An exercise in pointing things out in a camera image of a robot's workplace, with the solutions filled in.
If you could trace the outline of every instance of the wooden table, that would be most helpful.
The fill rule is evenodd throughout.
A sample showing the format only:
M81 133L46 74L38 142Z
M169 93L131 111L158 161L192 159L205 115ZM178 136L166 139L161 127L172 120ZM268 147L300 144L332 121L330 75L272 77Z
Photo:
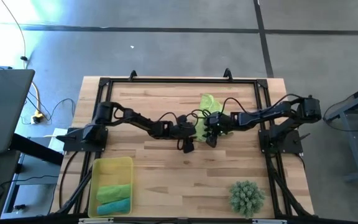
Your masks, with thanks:
M90 123L99 78L84 77L73 127ZM267 80L271 102L274 103L286 94L284 80ZM227 97L234 97L246 110L256 109L254 87L247 84L115 83L111 101L156 120L167 111L181 115L197 109L204 93L212 94L221 103ZM226 112L240 110L234 101L228 101L225 107ZM164 119L173 120L170 116ZM228 188L236 181L249 180L256 182L267 196L261 212L255 217L273 217L265 158L259 149L259 126L219 138L216 148L196 142L195 151L189 154L178 151L176 141L155 140L130 124L108 128L108 144L102 157L130 156L134 160L134 205L128 216L239 218L241 216L231 212ZM63 160L58 183L70 156L66 155ZM63 203L78 185L83 158L84 153L79 152L68 168L63 183ZM300 159L284 154L283 164L288 188L302 206L313 213ZM89 184L84 191L81 211L86 205L88 187ZM58 210L58 189L59 186L51 212ZM278 199L284 211L279 190Z

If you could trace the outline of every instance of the yellow plastic tray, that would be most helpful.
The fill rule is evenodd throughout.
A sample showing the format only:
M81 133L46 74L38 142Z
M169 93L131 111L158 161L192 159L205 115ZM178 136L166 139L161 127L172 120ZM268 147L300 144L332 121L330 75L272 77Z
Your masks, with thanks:
M132 211L134 163L131 157L96 159L93 162L91 192L89 195L88 216L90 218L113 217L116 215L127 215ZM109 215L98 215L96 209L100 202L96 199L99 187L110 185L131 184L131 209L129 213L111 213Z

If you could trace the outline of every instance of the green plant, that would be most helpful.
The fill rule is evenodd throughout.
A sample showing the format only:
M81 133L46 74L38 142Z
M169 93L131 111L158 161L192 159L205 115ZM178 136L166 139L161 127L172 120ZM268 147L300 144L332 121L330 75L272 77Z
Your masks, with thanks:
M236 182L230 188L233 211L250 218L264 206L265 194L255 182Z

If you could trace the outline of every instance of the gray floor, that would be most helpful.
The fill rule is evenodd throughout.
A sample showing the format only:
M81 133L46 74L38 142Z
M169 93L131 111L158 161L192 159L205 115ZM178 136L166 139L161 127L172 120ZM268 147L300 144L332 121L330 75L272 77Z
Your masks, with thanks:
M118 27L257 28L251 0L6 0L23 24ZM260 0L267 29L358 30L358 0ZM12 20L0 4L0 23ZM258 34L26 31L29 68L36 71L43 104L52 110L78 98L85 75L266 77ZM358 36L268 35L274 76L287 92L312 94L322 109L358 90ZM22 66L19 31L0 27L0 65ZM53 124L17 126L25 136L51 134L71 124L71 105L60 105ZM24 122L34 113L26 104ZM314 210L324 218L358 221L358 183L342 177L356 171L344 133L323 122L301 127L306 175Z

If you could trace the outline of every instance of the desk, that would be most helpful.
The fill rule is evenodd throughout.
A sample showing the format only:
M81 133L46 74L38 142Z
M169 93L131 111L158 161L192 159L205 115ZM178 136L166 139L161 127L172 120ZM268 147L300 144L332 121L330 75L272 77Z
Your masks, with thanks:
M91 122L99 79L84 77L73 127ZM284 81L280 78L267 81L274 103L286 94ZM167 111L179 115L198 108L204 93L212 94L221 103L227 97L237 98L250 111L257 106L254 87L238 83L115 83L111 101L156 120ZM228 101L225 107L226 112L240 110L234 101ZM134 160L134 206L128 216L240 218L231 212L228 187L236 181L250 180L267 195L261 212L255 217L273 218L265 158L259 149L259 126L219 138L216 148L196 142L195 151L189 154L178 151L176 141L155 140L129 124L108 128L108 143L102 157L130 156ZM66 155L63 160L58 183L70 156ZM63 183L63 203L78 185L83 158L84 153L79 152L68 168ZM283 164L288 188L302 206L313 213L301 161L296 156L284 154ZM51 212L58 210L58 189ZM88 189L89 184L84 191L81 211L86 205ZM278 197L284 211L279 190Z

